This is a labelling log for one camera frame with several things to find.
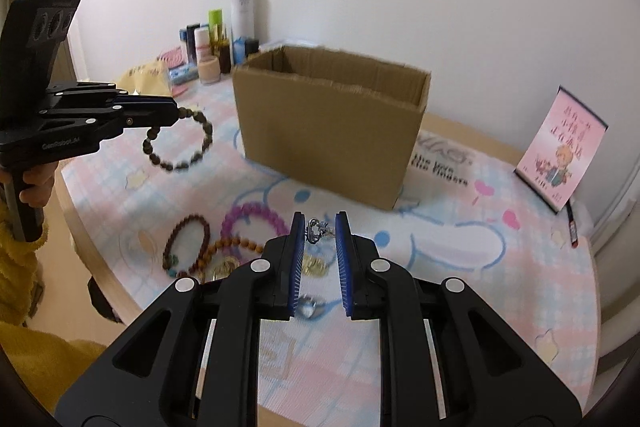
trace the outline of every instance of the pastel tablecloth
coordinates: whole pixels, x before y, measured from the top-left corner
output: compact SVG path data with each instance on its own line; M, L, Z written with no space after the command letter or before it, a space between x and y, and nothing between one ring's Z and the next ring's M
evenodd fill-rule
M552 213L513 175L513 167L421 132L401 198L394 211L382 212L247 161L231 82L194 87L180 105L200 108L215 129L212 149L189 171L167 174L153 167L141 150L144 130L128 130L63 169L97 250L141 307L172 282L161 254L187 214L206 216L216 235L229 209L247 201L267 204L287 223L296 210L306 219L331 222L346 210L353 233L371 237L382 257L415 277L467 281L584 407L599 321L588 244L580 238L580 246L571 247L566 214ZM163 130L154 146L162 158L177 160L190 157L201 141L199 126L181 121ZM258 219L245 219L234 231L258 242L273 236ZM196 225L178 237L174 253L184 266L193 262L201 241ZM331 263L327 276L302 282L302 293L326 300L326 313L312 321L263 321L258 401L304 425L377 426L378 325L345 317L334 243L306 248Z

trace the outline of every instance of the wooden bead bracelet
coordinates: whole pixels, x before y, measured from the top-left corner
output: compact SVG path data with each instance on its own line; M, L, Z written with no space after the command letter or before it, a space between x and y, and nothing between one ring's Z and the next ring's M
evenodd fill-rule
M174 246L175 239L178 237L180 230L182 230L188 223L191 223L192 221L199 222L204 229L204 237L202 238L200 251L198 252L196 260L188 270L176 271L175 266L177 266L178 264L178 258L176 255L171 253L171 249ZM223 250L224 248L228 247L243 247L255 251L255 253L258 254L261 254L264 251L263 245L258 245L254 241L250 241L249 239L244 239L241 237L222 237L211 245L209 244L210 239L211 227L208 221L203 216L201 216L200 214L190 214L189 216L185 217L183 220L181 220L180 223L175 226L174 230L169 236L169 239L166 242L164 251L162 252L162 268L167 272L169 277L180 279L181 277L194 275L194 273L196 272L203 273L204 270L207 269L207 266L209 266L211 258L218 250ZM225 269L231 272L231 270L233 269L229 269L228 265L229 263L226 263Z
M186 107L178 108L178 118L193 118L196 122L202 125L202 130L204 131L204 140L202 141L202 147L200 150L197 150L191 156L191 159L187 161L178 162L175 166L171 162L164 162L160 159L156 153L154 153L154 147L151 145L151 142L158 138L158 134L160 133L159 127L152 127L146 132L146 139L142 142L142 152L149 156L149 161L153 163L153 165L159 166L167 172L172 171L186 171L191 165L202 160L202 156L207 152L211 144L213 143L213 125L207 120L207 117L204 116L202 111L193 111L191 109L187 109Z

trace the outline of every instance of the wooden table edge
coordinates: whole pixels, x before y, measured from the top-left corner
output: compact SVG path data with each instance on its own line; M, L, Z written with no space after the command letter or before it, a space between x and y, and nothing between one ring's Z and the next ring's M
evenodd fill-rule
M129 325L142 313L142 309L127 293L100 255L100 252L98 252L98 249L95 248L94 242L86 231L66 187L65 177L62 174L63 168L56 171L55 191L60 200L60 207L62 207L66 225L69 227L71 236L76 243L76 253L86 266L86 269L91 272L92 277L94 277L100 290L107 297L113 310L126 325Z
M591 269L593 270L593 276L595 278L596 286L596 313L598 318L598 340L596 341L596 363L593 367L593 373L591 374L591 386L589 387L589 396L593 393L593 387L596 383L596 377L598 376L598 362L600 360L600 344L602 341L602 304L600 302L600 285L598 284L598 265L596 264L596 258L593 255L593 249L591 248L591 240L588 237L581 236L587 242L587 248L589 248L589 254L591 257ZM582 407L582 411L585 412L586 403Z

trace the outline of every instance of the hand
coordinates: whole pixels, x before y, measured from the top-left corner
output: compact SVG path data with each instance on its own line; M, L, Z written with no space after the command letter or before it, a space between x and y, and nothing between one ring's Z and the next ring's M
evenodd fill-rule
M20 193L20 201L33 208L42 208L49 202L53 190L53 174L58 168L58 162L37 165L22 176L25 183L34 187L25 188ZM0 170L0 183L11 181L11 174Z

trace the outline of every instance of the pink package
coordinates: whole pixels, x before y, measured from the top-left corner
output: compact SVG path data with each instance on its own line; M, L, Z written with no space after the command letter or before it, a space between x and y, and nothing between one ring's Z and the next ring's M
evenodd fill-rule
M559 212L584 176L606 130L607 124L560 87L516 174Z
M174 48L158 55L158 60L164 60L167 68L170 70L184 64L184 57L180 47Z

